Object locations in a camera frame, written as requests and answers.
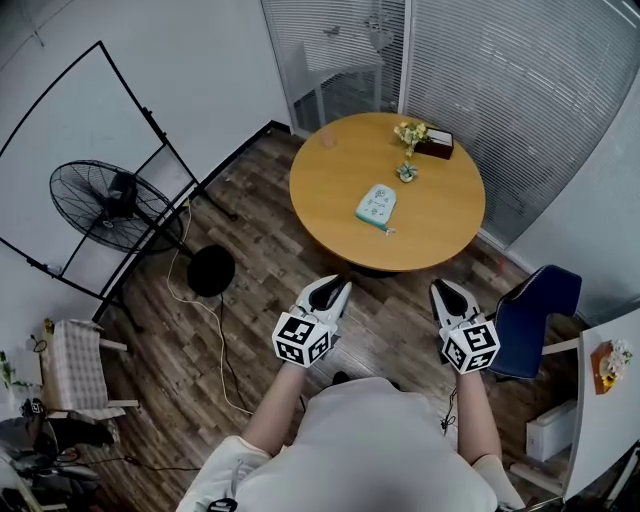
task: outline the wire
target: wire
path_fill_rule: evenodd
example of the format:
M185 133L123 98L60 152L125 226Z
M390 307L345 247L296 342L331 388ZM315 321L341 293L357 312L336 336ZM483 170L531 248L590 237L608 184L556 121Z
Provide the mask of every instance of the wire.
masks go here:
M189 227L191 226L191 219L192 219L191 201L188 202L188 209L189 209L189 222L187 222L187 229L185 229L184 235L182 236L182 240L180 240L181 243L184 243L185 239L187 238L187 234L189 233ZM169 273L167 274L167 288L169 289L169 292L171 293L171 296L175 300L177 300L178 302L182 302L183 304L193 304L193 305L196 305L196 306L200 306L201 308L204 308L209 313L211 313L211 315L213 315L213 317L216 319L216 323L218 324L218 332L220 333L220 339L222 340L222 342L221 342L221 351L220 351L220 379L222 380L222 393L224 394L224 399L234 409L237 409L238 411L241 411L241 412L247 413L249 415L252 415L253 413L251 411L248 411L246 408L238 407L237 405L231 403L231 401L227 397L227 387L226 387L225 382L224 382L224 367L223 367L223 362L225 360L225 345L226 345L226 342L224 341L224 334L222 333L222 325L220 324L220 319L218 318L218 315L216 315L215 312L210 307L205 306L202 302L199 302L197 300L187 300L187 299L183 299L183 298L178 297L175 294L175 292L173 291L173 289L171 288L171 272L173 271L173 265L174 265L174 263L176 261L176 258L178 257L178 253L179 252L180 252L180 250L177 249L176 253L173 255L173 259L171 260L171 266L169 267Z
M453 400L458 394L458 388L453 388L453 391L449 395L449 410L447 411L447 415L440 420L440 427L442 427L442 434L447 435L447 430L449 427L456 422L456 417L451 414L453 411Z
M35 345L33 346L33 352L39 354L40 352L44 352L47 348L47 340L39 340L33 334L31 335L31 339L35 341Z
M131 457L130 455L125 455L124 457L114 457L112 459L97 460L95 462L84 462L84 463L77 463L77 464L59 464L56 467L59 467L59 468L69 468L73 466L89 467L89 466L96 466L98 464L104 464L105 462L116 462L116 461L124 461L124 462L127 462L128 464L131 464L132 466L145 468L145 469L148 469L149 471L200 471L202 469L202 468L195 468L195 467L194 468L177 468L177 467L156 468L153 466L147 466L146 464L143 464L138 459L136 459L135 457Z
M220 293L220 335L222 336L222 346L224 349L224 360L227 363L227 366L229 367L229 370L231 371L231 375L233 375L233 380L236 384L236 394L238 395L238 399L240 400L240 403L242 404L242 407L244 407L245 409L247 408L247 403L244 401L244 398L242 398L242 394L240 393L240 385L238 384L238 376L236 375L236 372L233 370L233 366L231 366L231 363L229 362L229 351L227 350L227 338L224 335L224 330L222 329L222 324L224 323L224 295L222 295L222 292Z

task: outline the white shirt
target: white shirt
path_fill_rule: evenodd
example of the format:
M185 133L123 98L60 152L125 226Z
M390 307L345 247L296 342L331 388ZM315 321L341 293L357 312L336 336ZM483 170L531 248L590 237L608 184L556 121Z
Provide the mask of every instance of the white shirt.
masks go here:
M221 498L239 512L494 512L524 503L497 457L473 468L442 435L425 397L371 378L310 402L295 442L271 457L234 436L213 452L178 507Z

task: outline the tissue box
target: tissue box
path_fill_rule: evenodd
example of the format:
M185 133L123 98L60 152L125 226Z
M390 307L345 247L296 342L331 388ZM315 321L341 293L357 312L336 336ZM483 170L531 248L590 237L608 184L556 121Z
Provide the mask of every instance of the tissue box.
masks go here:
M451 158L451 153L453 153L453 135L451 133L429 128L427 137L431 140L416 144L416 153L444 158L445 160Z

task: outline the baseboard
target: baseboard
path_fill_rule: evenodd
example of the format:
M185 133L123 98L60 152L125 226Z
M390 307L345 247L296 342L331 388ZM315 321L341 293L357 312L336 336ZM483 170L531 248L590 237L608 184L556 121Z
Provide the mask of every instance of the baseboard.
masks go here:
M531 275L536 271L536 269L533 268L531 265L529 265L526 261L523 261L522 259L520 259L520 257L517 254L514 254L513 252L509 251L508 247L506 247L497 238L490 235L485 229L480 228L480 231L478 231L478 237L482 239L484 242L488 243L496 251L503 254L507 259L509 259L509 261L517 265L527 274Z
M227 158L225 158L220 163L220 165L216 166L209 173L209 175L204 180L202 180L200 184L197 185L191 191L191 193L189 193L189 199L195 199L198 195L200 195L202 191L205 190L209 186L209 184L217 176L219 176L222 173L222 171L224 171L231 164L231 162L233 162L240 155L240 153L242 153L245 149L251 146L256 140L258 140L260 137L262 137L265 133L267 133L271 129L280 130L285 133L291 133L291 129L286 124L280 123L278 121L273 121L273 120L269 121L262 128L260 128L256 133L254 133L251 137L249 137L245 142L243 142L237 149L235 149ZM164 220L163 224L167 222L171 223L175 219L175 217L179 215L182 211L183 211L183 208L176 206L175 211ZM158 239L159 236L160 236L160 233L156 233L151 239L149 239L146 246L151 247L155 243L155 241ZM100 320L100 318L106 311L107 307L109 307L109 305L111 304L111 301L116 295L117 290L119 290L124 285L125 281L129 278L129 276L138 266L140 261L146 256L147 254L144 252L144 250L142 250L135 255L133 260L131 260L131 263L129 263L129 265L122 272L122 275L116 280L114 285L111 287L111 290L107 294L107 300L102 302L100 307L98 307L95 314L93 315L92 320L94 322L97 322Z
M207 188L209 186L209 183L211 183L217 176L219 176L220 173L224 171L231 162L233 162L236 158L238 158L240 153L242 153L245 149L251 146L256 140L258 140L260 137L262 137L265 133L267 133L271 129L280 130L285 133L291 133L291 129L286 124L280 123L278 121L273 121L273 120L269 121L262 128L260 128L256 133L254 133L251 137L249 137L246 141L244 141L237 149L235 149L233 153L231 153L227 158L225 158L222 161L222 163L220 163L220 165L215 167L209 173L209 175L200 182L200 185L194 189L194 192L196 190L199 190L198 193L193 195L193 192L192 192L192 194L189 197L192 197L192 195L193 197L195 197L200 193L201 190Z

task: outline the black round object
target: black round object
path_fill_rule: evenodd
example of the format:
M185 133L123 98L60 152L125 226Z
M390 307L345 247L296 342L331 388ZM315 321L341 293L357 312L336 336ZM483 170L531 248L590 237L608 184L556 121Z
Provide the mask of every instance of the black round object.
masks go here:
M201 297L213 297L222 293L236 272L236 262L231 253L219 245L200 249L187 267L187 283Z

